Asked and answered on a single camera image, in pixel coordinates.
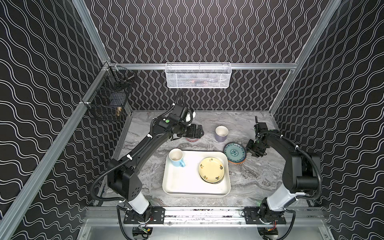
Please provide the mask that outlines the light blue ceramic mug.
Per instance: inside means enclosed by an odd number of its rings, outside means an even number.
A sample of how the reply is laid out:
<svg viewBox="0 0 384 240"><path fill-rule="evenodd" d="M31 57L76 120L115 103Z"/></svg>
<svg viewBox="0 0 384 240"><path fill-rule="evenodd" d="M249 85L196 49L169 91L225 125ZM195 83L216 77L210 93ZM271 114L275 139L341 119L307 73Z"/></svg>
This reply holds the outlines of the light blue ceramic mug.
<svg viewBox="0 0 384 240"><path fill-rule="evenodd" d="M184 152L181 149L172 149L168 155L171 164L174 167L185 167Z"/></svg>

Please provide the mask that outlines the cream floral plate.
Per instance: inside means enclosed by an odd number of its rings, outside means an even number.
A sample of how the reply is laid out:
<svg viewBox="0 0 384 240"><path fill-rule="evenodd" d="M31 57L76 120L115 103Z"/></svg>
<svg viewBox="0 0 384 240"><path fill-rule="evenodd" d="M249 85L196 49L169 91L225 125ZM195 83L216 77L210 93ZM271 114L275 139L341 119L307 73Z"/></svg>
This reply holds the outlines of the cream floral plate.
<svg viewBox="0 0 384 240"><path fill-rule="evenodd" d="M216 176L216 175L218 175L218 173L225 172L225 167L219 159L213 158L213 157L208 157L208 158L203 159L199 163L198 170L199 170L200 177L205 182L207 182L206 176L209 176L209 175Z"/></svg>

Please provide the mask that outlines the black round plate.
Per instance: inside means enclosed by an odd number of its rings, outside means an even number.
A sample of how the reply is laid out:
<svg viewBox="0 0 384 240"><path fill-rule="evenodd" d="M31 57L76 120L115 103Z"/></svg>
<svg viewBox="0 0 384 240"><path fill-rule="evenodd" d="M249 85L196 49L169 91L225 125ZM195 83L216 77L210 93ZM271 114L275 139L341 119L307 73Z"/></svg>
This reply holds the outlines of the black round plate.
<svg viewBox="0 0 384 240"><path fill-rule="evenodd" d="M218 173L218 175L216 176L209 175L209 176L206 176L207 177L206 181L210 184L218 184L224 179L224 176L225 176L225 172Z"/></svg>

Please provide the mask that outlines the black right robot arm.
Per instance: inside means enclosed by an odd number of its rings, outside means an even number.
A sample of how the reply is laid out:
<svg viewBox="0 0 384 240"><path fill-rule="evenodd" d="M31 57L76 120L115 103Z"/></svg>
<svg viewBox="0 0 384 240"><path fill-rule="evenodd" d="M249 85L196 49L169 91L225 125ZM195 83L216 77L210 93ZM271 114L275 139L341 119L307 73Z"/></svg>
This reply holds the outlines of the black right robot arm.
<svg viewBox="0 0 384 240"><path fill-rule="evenodd" d="M263 223L281 218L287 207L298 199L316 200L321 196L322 178L320 157L309 154L278 130L270 130L266 123L255 118L255 139L249 140L246 151L253 157L263 157L273 148L286 161L283 184L269 197L263 199L258 215Z"/></svg>

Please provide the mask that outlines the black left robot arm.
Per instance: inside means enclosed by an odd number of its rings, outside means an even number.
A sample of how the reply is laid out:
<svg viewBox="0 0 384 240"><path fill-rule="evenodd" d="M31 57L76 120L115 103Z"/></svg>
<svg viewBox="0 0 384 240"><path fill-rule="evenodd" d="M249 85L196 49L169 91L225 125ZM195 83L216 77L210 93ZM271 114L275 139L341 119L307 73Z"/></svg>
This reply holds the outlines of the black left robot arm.
<svg viewBox="0 0 384 240"><path fill-rule="evenodd" d="M149 158L167 141L181 138L200 139L204 136L202 125L193 123L195 110L185 102L178 103L184 94L177 95L171 108L152 119L148 134L128 154L119 160L111 159L107 171L91 185L90 195L99 202L120 201L127 203L137 214L143 215L150 207L149 201L141 193L143 184L139 173ZM96 185L107 178L107 185L118 197L98 196Z"/></svg>

